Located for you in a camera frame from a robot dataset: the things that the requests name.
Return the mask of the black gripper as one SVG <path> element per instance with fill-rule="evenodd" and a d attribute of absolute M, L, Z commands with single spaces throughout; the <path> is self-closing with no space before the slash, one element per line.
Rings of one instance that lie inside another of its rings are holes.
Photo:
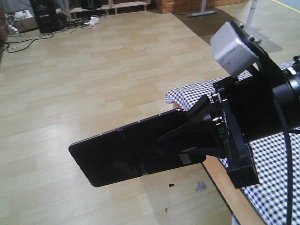
<path fill-rule="evenodd" d="M 259 183 L 250 142 L 281 132 L 273 102 L 272 88 L 266 80 L 249 76 L 242 80 L 226 77 L 213 84 L 214 102 L 224 120 L 225 150 L 210 115 L 207 95 L 187 111 L 188 122 L 162 135 L 160 144 L 172 144 L 181 153 L 225 158 L 226 172 L 235 188 Z"/>

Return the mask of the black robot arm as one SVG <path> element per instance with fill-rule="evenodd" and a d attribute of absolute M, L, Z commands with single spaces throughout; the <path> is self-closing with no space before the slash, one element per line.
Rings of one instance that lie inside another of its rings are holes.
<path fill-rule="evenodd" d="M 300 125 L 300 66 L 254 67 L 242 80 L 226 77 L 213 84 L 187 112 L 185 124 L 164 134 L 160 143 L 176 143 L 183 154 L 227 159 L 235 188 L 259 183 L 250 142 Z"/>

